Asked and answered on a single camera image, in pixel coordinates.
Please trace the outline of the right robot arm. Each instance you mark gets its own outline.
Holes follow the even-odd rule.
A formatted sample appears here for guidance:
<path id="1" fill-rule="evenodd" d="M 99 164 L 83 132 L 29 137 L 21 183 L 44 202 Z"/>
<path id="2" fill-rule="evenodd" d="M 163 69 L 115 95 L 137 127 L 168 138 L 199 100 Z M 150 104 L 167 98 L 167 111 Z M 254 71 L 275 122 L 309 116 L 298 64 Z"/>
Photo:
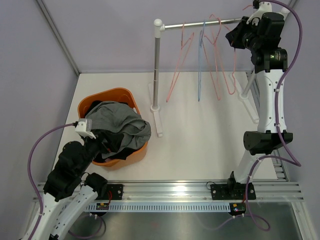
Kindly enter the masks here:
<path id="1" fill-rule="evenodd" d="M 256 198 L 252 176 L 264 156 L 270 156 L 293 140 L 287 131 L 283 111 L 284 81 L 281 77 L 288 69 L 287 51 L 279 47 L 285 24 L 280 13 L 265 12 L 252 18 L 244 16 L 239 24 L 226 34 L 231 47 L 248 49 L 259 84 L 260 113 L 256 131 L 243 135 L 244 155 L 240 164 L 218 189 L 211 186 L 213 199 L 254 200 Z"/>

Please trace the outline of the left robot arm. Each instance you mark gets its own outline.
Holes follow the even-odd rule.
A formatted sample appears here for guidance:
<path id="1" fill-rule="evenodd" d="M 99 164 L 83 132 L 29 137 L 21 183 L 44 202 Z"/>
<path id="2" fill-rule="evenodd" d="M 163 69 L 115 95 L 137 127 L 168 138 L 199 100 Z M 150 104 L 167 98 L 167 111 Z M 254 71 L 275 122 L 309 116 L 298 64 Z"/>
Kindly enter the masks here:
<path id="1" fill-rule="evenodd" d="M 71 141 L 63 147 L 54 169 L 47 177 L 43 195 L 38 196 L 40 209 L 23 239 L 62 240 L 92 201 L 105 196 L 109 200 L 113 198 L 107 179 L 91 173 L 79 193 L 70 200 L 88 166 L 102 149 L 103 143 L 99 137 L 86 137 L 84 144 Z"/>

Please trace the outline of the black shorts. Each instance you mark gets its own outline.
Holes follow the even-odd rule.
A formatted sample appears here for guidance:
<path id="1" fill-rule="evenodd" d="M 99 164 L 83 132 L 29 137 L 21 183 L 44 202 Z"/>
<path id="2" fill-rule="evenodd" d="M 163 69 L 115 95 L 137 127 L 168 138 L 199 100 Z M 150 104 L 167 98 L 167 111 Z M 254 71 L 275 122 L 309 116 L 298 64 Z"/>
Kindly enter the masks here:
<path id="1" fill-rule="evenodd" d="M 122 133 L 112 133 L 104 129 L 93 129 L 91 132 L 98 136 L 101 141 L 100 153 L 96 156 L 94 162 L 104 163 L 108 157 L 103 156 L 103 154 L 117 154 L 124 138 Z"/>

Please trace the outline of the grey green shorts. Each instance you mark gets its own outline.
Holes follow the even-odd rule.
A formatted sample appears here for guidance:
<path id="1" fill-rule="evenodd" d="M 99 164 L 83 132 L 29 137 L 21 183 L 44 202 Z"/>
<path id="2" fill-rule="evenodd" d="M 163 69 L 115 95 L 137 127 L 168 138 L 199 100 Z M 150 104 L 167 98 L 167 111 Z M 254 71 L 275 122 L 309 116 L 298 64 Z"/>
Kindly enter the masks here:
<path id="1" fill-rule="evenodd" d="M 150 123 L 123 102 L 102 101 L 92 107 L 85 118 L 92 120 L 91 131 L 100 129 L 124 135 L 117 154 L 103 154 L 104 157 L 120 159 L 119 154 L 124 152 L 126 158 L 142 148 L 152 135 Z"/>

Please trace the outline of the blue wire hanger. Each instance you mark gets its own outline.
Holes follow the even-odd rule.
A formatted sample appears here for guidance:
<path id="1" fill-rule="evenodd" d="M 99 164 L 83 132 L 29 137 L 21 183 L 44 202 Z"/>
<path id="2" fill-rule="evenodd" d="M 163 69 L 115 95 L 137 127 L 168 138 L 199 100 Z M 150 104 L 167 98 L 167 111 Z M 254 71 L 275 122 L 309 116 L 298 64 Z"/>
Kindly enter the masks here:
<path id="1" fill-rule="evenodd" d="M 202 51 L 203 51 L 203 37 L 205 31 L 206 22 L 203 21 L 202 30 L 199 33 L 198 38 L 198 90 L 197 90 L 197 100 L 201 101 L 201 91 L 202 91 Z"/>

